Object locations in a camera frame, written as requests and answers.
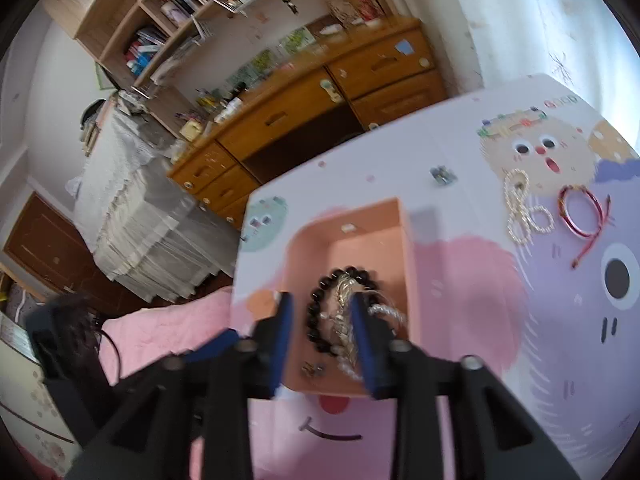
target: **wooden desk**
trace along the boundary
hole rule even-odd
[[[198,139],[168,176],[239,227],[260,184],[446,97],[420,21],[391,17],[298,54],[246,92],[241,110]]]

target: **pink cartoon mouth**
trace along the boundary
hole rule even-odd
[[[311,426],[311,421],[312,420],[313,419],[310,416],[308,416],[306,418],[305,423],[302,426],[300,426],[298,429],[300,431],[307,430],[309,433],[313,433],[315,436],[319,436],[320,438],[325,438],[327,440],[339,440],[339,441],[342,441],[342,442],[348,442],[348,441],[351,441],[351,440],[362,440],[362,435],[359,435],[359,434],[357,434],[357,435],[332,435],[332,434],[329,434],[329,433],[323,433],[322,431],[318,431],[318,430],[316,430],[316,428],[313,428]]]
[[[545,159],[545,162],[551,171],[554,173],[560,173],[560,166],[558,166],[550,156]]]

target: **screw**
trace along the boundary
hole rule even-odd
[[[482,359],[477,355],[465,355],[460,359],[460,364],[465,370],[479,370],[484,367]]]
[[[239,352],[255,352],[258,349],[258,343],[256,343],[250,337],[246,339],[241,339],[236,343],[236,350]]]
[[[389,342],[389,349],[392,352],[408,352],[411,350],[411,343],[404,339],[392,339]]]
[[[176,355],[170,355],[162,361],[162,366],[166,370],[171,370],[172,372],[182,370],[184,368],[184,363],[182,359]]]

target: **table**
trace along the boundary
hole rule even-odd
[[[437,166],[458,180],[438,186],[430,175]],[[555,221],[551,233],[534,233],[526,245],[506,229],[503,180],[514,168],[530,179],[527,206],[545,206]],[[287,246],[306,224],[398,197],[417,272],[414,343],[452,360],[479,355],[581,477],[599,479],[640,421],[640,374],[630,373],[640,349],[638,176],[640,161],[624,139],[549,76],[434,105],[254,191],[232,326],[248,333],[254,318],[268,315]],[[610,219],[575,269],[585,240],[558,216],[565,184],[588,186],[602,204],[611,196]],[[586,196],[576,192],[568,205],[578,226],[594,229]],[[296,298],[296,307],[306,301]],[[388,478],[392,409],[387,401],[286,388],[271,404],[253,403],[257,478]],[[444,449],[451,478],[450,446]]]

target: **small metal clip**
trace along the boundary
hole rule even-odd
[[[309,379],[313,379],[315,377],[322,377],[324,376],[325,371],[326,369],[323,364],[313,365],[308,361],[305,361],[305,363],[302,365],[302,373]]]
[[[436,168],[431,168],[430,172],[431,176],[441,186],[448,186],[449,184],[453,184],[458,179],[456,175],[452,171],[449,171],[445,166],[437,166]]]

